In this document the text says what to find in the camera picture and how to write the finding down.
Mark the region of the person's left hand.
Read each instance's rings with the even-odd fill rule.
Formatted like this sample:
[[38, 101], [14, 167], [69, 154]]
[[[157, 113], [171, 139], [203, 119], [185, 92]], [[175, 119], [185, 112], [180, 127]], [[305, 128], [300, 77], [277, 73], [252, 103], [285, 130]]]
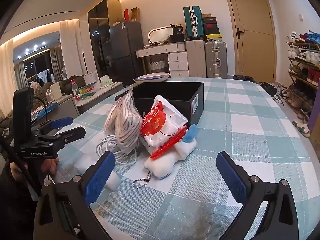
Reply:
[[[59, 163], [59, 158], [46, 159], [41, 165], [41, 171], [44, 173], [55, 174], [57, 169], [57, 164]], [[21, 169], [14, 163], [10, 163], [11, 175], [16, 181], [23, 180], [24, 175]]]

